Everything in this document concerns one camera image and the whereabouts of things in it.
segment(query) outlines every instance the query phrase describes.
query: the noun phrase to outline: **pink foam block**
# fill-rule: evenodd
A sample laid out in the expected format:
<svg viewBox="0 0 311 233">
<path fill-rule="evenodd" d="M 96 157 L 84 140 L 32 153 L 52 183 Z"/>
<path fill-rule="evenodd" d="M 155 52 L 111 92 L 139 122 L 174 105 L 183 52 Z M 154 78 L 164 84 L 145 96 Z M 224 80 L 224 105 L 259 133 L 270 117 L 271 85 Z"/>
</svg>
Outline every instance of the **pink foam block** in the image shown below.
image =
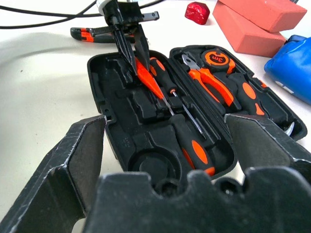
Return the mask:
<svg viewBox="0 0 311 233">
<path fill-rule="evenodd" d="M 219 1 L 271 33 L 293 29 L 307 12 L 290 0 Z"/>
<path fill-rule="evenodd" d="M 280 33 L 269 33 L 220 1 L 213 15 L 235 52 L 273 57 L 284 44 Z"/>
</svg>

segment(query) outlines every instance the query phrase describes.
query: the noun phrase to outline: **red foil ball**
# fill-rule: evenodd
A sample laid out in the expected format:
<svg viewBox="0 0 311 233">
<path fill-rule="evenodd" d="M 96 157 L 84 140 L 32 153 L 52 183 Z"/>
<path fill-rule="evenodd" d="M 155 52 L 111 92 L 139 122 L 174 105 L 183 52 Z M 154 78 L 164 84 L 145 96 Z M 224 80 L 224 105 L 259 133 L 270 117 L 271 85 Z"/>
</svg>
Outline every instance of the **red foil ball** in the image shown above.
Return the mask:
<svg viewBox="0 0 311 233">
<path fill-rule="evenodd" d="M 209 13 L 210 11 L 206 4 L 195 1 L 187 6 L 185 17 L 197 24 L 204 25 L 207 22 Z"/>
</svg>

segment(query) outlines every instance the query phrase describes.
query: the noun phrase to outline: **blue fabric pouch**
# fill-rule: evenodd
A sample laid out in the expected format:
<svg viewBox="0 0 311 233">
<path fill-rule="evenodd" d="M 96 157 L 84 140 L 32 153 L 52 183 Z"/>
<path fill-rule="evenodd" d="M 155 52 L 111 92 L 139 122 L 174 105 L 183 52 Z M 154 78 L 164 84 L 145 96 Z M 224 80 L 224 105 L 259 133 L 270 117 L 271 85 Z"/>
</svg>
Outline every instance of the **blue fabric pouch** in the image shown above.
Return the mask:
<svg viewBox="0 0 311 233">
<path fill-rule="evenodd" d="M 311 104 L 311 37 L 292 35 L 264 70 L 277 84 Z"/>
</svg>

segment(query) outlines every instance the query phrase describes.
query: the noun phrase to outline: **white table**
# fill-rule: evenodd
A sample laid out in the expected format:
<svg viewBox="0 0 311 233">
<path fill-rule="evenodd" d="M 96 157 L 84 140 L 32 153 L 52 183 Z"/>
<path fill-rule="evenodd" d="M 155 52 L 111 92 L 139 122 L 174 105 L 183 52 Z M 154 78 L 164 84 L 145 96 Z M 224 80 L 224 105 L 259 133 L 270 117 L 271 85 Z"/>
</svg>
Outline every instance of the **white table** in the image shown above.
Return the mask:
<svg viewBox="0 0 311 233">
<path fill-rule="evenodd" d="M 2 0 L 5 6 L 75 14 L 91 1 Z M 169 56 L 172 48 L 187 45 L 218 45 L 243 61 L 255 77 L 264 81 L 287 103 L 311 130 L 311 106 L 277 86 L 265 74 L 268 58 L 235 53 L 212 14 L 206 26 L 184 18 L 191 1 L 166 1 L 142 12 L 158 11 L 160 20 L 143 23 L 150 49 Z M 211 12 L 215 1 L 205 1 Z M 298 4 L 311 10 L 308 0 Z M 96 13 L 93 7 L 90 13 Z M 52 21 L 53 17 L 0 12 L 1 25 Z M 92 44 L 71 38 L 70 27 L 101 27 L 103 17 L 81 18 L 48 27 L 0 30 L 0 220 L 17 198 L 45 154 L 65 135 L 70 125 L 96 116 L 86 63 L 96 54 L 117 51 L 114 44 Z M 311 36 L 311 12 L 286 37 Z M 311 151 L 311 136 L 299 141 Z M 104 142 L 101 173 L 121 171 L 111 148 Z M 230 176 L 241 179 L 241 172 Z"/>
</svg>

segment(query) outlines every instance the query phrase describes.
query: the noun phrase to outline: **tape measure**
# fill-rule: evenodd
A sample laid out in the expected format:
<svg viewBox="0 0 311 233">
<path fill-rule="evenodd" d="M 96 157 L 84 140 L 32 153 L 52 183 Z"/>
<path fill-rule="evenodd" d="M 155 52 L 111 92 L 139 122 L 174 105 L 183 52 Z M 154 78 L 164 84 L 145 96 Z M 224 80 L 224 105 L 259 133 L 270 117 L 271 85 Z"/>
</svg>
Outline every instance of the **tape measure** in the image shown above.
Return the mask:
<svg viewBox="0 0 311 233">
<path fill-rule="evenodd" d="M 224 71 L 231 74 L 235 68 L 234 61 L 220 49 L 207 50 L 201 54 L 201 58 L 212 73 Z"/>
</svg>

